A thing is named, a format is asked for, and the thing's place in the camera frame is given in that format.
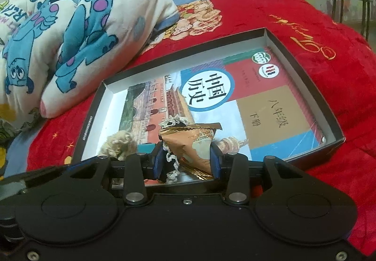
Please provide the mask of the orange triangular snack packet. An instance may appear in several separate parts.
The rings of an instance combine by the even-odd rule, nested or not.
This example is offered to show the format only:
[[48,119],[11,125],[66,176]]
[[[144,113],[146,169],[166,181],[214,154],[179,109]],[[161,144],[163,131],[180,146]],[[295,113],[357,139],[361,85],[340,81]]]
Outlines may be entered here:
[[179,143],[179,162],[213,176],[210,168],[210,145],[216,131],[222,130],[221,124],[192,124],[175,129],[178,133],[172,134],[172,137]]

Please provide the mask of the beige crochet scrunchie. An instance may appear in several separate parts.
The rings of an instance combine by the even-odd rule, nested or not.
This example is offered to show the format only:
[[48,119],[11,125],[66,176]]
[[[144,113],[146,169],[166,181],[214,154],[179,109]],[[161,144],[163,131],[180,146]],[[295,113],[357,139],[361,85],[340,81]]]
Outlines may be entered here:
[[128,155],[136,153],[136,150],[137,142],[134,136],[127,131],[121,130],[108,136],[100,148],[99,155],[106,155],[119,161],[124,161]]

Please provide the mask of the black white-trimmed crochet scrunchie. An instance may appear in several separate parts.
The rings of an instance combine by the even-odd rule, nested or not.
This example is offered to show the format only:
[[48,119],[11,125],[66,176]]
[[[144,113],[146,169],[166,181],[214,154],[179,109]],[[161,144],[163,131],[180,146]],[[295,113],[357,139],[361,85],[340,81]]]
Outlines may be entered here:
[[179,143],[176,138],[172,137],[172,134],[178,133],[175,127],[186,127],[188,125],[188,119],[180,115],[170,115],[159,125],[159,135],[163,142],[163,150],[166,152],[166,161],[167,163],[173,164],[173,169],[166,173],[166,184],[170,185],[178,180],[180,174],[179,158],[181,157],[181,151],[178,149]]

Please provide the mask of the black shallow cardboard box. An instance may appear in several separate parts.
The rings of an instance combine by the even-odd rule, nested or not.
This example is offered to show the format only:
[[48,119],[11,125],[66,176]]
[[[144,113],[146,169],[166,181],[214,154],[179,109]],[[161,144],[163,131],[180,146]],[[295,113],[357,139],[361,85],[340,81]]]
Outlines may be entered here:
[[143,151],[160,125],[181,116],[219,123],[225,152],[261,161],[274,155],[301,169],[316,166],[345,136],[302,64],[271,31],[219,38],[123,71],[103,81],[73,153],[97,155],[112,134],[130,132]]

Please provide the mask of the Chinese history textbook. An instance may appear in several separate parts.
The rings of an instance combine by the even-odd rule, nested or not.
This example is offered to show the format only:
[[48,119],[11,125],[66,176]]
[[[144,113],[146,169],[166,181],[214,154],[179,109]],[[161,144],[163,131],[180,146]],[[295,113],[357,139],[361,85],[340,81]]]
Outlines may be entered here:
[[227,56],[132,85],[119,127],[139,144],[156,143],[170,115],[188,124],[220,123],[222,152],[250,160],[288,159],[326,141],[309,105],[269,47]]

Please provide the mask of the red plush blanket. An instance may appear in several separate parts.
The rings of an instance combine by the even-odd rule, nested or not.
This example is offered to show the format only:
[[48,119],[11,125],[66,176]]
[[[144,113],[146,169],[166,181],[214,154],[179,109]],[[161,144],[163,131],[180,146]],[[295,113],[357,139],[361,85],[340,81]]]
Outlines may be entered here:
[[357,207],[350,243],[375,252],[375,54],[365,39],[303,0],[193,0],[179,21],[94,92],[47,120],[32,141],[27,170],[84,163],[121,125],[156,147],[146,178],[173,167],[220,176],[217,160],[193,160],[182,144],[195,131],[161,129],[180,115],[217,127],[214,146],[247,164],[293,165],[349,195]]

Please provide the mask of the white cartoon monster quilt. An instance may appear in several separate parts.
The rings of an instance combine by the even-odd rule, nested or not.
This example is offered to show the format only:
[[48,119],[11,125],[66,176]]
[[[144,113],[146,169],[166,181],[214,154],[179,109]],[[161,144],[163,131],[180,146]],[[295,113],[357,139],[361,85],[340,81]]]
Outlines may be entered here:
[[1,142],[54,118],[178,21],[173,0],[1,3]]

